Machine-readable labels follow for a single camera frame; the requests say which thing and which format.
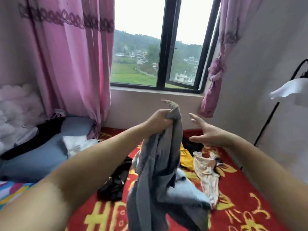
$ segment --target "black window frame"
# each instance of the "black window frame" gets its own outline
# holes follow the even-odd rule
[[[164,9],[163,28],[160,41],[159,63],[156,86],[111,82],[111,86],[137,89],[162,90],[172,92],[185,92],[200,94],[204,92],[208,77],[208,68],[211,65],[215,47],[219,36],[218,14],[221,0],[213,0],[212,10],[201,50],[199,64],[193,85],[170,80],[173,52],[176,50],[175,40],[180,15],[181,0],[166,0]],[[166,84],[182,88],[165,87]]]

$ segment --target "gray garment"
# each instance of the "gray garment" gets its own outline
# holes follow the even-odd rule
[[[172,109],[167,118],[174,120],[173,126],[145,139],[133,161],[138,179],[127,198],[128,227],[131,231],[166,231],[168,214],[189,230],[204,231],[210,200],[179,169],[181,114],[176,103],[165,102]]]

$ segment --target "blue pillow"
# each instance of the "blue pillow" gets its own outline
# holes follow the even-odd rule
[[[62,137],[87,135],[92,126],[90,118],[67,117],[62,123],[61,132],[42,146],[11,160],[0,161],[0,176],[18,182],[41,180],[67,160],[67,149]]]

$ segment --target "curtain knot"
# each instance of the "curtain knot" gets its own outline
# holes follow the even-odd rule
[[[212,61],[209,67],[209,79],[212,82],[219,80],[225,72],[225,63],[222,62],[221,58],[216,58]]]

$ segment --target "hand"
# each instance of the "hand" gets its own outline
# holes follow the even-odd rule
[[[206,123],[195,114],[190,113],[189,115],[192,118],[192,122],[196,123],[203,132],[201,136],[191,136],[189,138],[190,141],[218,147],[231,147],[233,145],[233,139],[236,135]]]
[[[166,119],[166,115],[171,109],[159,109],[148,120],[141,125],[144,126],[144,130],[148,136],[159,133],[164,129],[167,129],[173,123],[172,119]]]

